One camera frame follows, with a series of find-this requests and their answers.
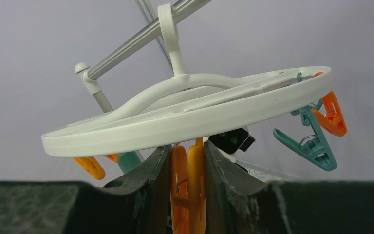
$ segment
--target teal clothespin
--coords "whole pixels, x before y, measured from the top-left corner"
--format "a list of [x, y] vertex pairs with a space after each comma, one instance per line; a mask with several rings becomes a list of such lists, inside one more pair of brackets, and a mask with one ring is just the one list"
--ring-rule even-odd
[[135, 151], [121, 153], [117, 160], [118, 166], [121, 168], [122, 172], [125, 174], [131, 171], [134, 167], [141, 164], [139, 155]]
[[[319, 111], [320, 108], [322, 107], [322, 105], [323, 105], [322, 99], [319, 99], [319, 102], [318, 102], [317, 104], [313, 104], [313, 103], [311, 103], [310, 105], [308, 105], [308, 106], [306, 106], [306, 107], [307, 107], [307, 108], [310, 108], [310, 109], [312, 109], [312, 110], [317, 110], [317, 111]], [[299, 111], [299, 113], [300, 113], [300, 118], [301, 118], [301, 120], [302, 120], [302, 125], [303, 125], [303, 126], [306, 126], [306, 127], [309, 127], [309, 126], [310, 126], [310, 121], [309, 121], [309, 119], [307, 118], [306, 114], [304, 114], [304, 112], [300, 112], [300, 111]]]
[[298, 116], [300, 114], [300, 109], [291, 111], [290, 114], [292, 114], [293, 116]]
[[[312, 113], [312, 108], [307, 106], [302, 107], [300, 112], [306, 116], [313, 129], [313, 132], [315, 132], [315, 135], [304, 137], [300, 143], [296, 142], [279, 129], [274, 129], [273, 135], [278, 141], [287, 146], [293, 152], [309, 160], [311, 163], [324, 169], [325, 171], [336, 169], [337, 163], [335, 157], [318, 121]], [[303, 143], [307, 138], [313, 139]]]

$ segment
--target white plastic joint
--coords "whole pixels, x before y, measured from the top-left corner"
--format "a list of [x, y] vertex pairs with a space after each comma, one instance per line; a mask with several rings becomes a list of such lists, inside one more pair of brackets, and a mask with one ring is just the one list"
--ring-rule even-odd
[[180, 76], [174, 76], [172, 79], [179, 80], [182, 83], [187, 83], [188, 80], [190, 79], [190, 74], [182, 74]]
[[91, 95], [96, 94], [102, 90], [97, 80], [92, 80], [88, 77], [90, 66], [87, 63], [81, 62], [77, 64], [74, 70], [75, 73], [78, 74], [78, 76], [81, 78], [82, 83], [84, 83], [85, 87]]

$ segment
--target gray metal pole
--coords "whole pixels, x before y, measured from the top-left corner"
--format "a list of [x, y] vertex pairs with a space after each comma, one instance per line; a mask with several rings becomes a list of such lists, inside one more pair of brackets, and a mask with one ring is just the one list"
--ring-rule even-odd
[[[179, 23], [184, 20], [210, 1], [211, 0], [179, 0], [173, 5], [174, 23]], [[94, 68], [89, 70], [89, 78], [97, 80], [101, 75], [111, 70], [130, 55], [156, 39], [159, 35], [161, 35], [160, 23], [158, 22], [158, 18], [156, 18], [118, 49], [112, 52], [108, 57], [103, 59]]]
[[108, 101], [107, 97], [105, 97], [104, 92], [98, 91], [97, 93], [93, 94], [95, 100], [98, 102], [99, 107], [101, 107], [104, 113], [113, 111], [110, 102]]
[[[144, 18], [146, 18], [147, 23], [151, 23], [151, 22], [153, 22], [153, 20], [155, 20], [155, 18], [157, 18], [157, 15], [155, 14], [149, 0], [135, 0], [135, 1], [137, 2], [138, 7], [140, 8], [141, 12], [143, 13]], [[163, 51], [163, 54], [166, 57], [167, 62], [170, 65], [170, 68], [172, 68], [170, 55], [168, 54], [168, 51], [167, 51], [166, 46], [164, 44], [163, 37], [162, 36], [157, 37], [157, 42], [158, 42], [158, 45], [161, 48], [161, 51]]]

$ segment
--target green plastic clip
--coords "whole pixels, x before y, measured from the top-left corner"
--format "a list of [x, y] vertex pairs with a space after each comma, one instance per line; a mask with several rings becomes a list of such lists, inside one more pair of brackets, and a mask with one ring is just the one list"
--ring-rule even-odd
[[141, 164], [141, 160], [135, 151], [121, 153], [118, 156], [117, 163], [121, 168], [122, 172], [125, 174], [131, 171], [133, 168]]
[[[318, 121], [312, 113], [311, 108], [302, 107], [300, 112], [306, 116], [308, 121], [310, 121], [313, 132], [315, 132], [314, 135], [304, 137], [301, 142], [296, 142], [279, 129], [274, 129], [273, 135], [278, 141], [287, 146], [293, 152], [309, 160], [311, 163], [325, 171], [336, 169], [337, 163], [335, 157]], [[304, 144], [303, 142], [308, 138], [312, 139]]]

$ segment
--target clothes hanger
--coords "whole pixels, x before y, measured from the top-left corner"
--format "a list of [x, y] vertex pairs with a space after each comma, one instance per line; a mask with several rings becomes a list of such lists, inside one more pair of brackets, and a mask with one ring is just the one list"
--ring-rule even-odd
[[[176, 31], [171, 37], [177, 37]], [[173, 57], [180, 55], [169, 47]], [[79, 64], [75, 71], [85, 81], [89, 70], [88, 65]], [[313, 77], [319, 71], [324, 74]], [[323, 66], [301, 67], [229, 78], [183, 74], [175, 66], [174, 77], [142, 91], [117, 110], [45, 133], [41, 139], [49, 155], [87, 157], [211, 136], [320, 99], [331, 91], [330, 71]], [[297, 83], [297, 72], [310, 77]], [[202, 87], [178, 92], [197, 86]]]

